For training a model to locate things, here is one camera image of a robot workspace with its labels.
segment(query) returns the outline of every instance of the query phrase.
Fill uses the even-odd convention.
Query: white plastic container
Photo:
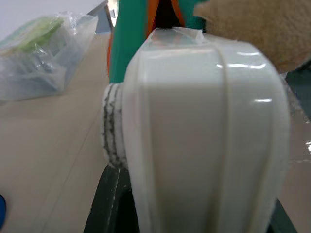
[[[271,63],[247,43],[155,30],[121,88],[140,232],[264,233],[289,142]]]

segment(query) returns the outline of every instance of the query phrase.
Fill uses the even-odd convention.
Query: tiled floor
[[[107,39],[96,36],[62,95],[0,105],[2,233],[83,231],[106,166],[99,124]]]

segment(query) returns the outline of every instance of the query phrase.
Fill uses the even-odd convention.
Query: blue object
[[[0,195],[0,230],[4,224],[6,214],[6,203],[2,195]]]

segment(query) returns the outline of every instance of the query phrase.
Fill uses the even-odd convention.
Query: clear plastic wrap
[[[98,18],[57,13],[32,20],[0,42],[0,100],[60,93],[87,51]]]

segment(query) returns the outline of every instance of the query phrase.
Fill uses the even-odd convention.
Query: orange fabric
[[[108,72],[108,77],[109,77],[109,64],[110,64],[111,44],[112,44],[112,34],[110,35],[109,43],[108,43],[108,49],[107,49],[107,72]]]
[[[175,11],[175,15],[177,16],[178,21],[180,23],[180,26],[184,27],[185,22],[184,22],[183,16],[181,15],[181,12],[180,12],[178,0],[171,0],[171,3],[172,3],[172,7]]]
[[[147,32],[146,38],[150,35],[155,27],[155,18],[156,18],[156,11],[157,7],[159,6],[160,0],[149,0],[148,1],[148,20],[147,20]]]

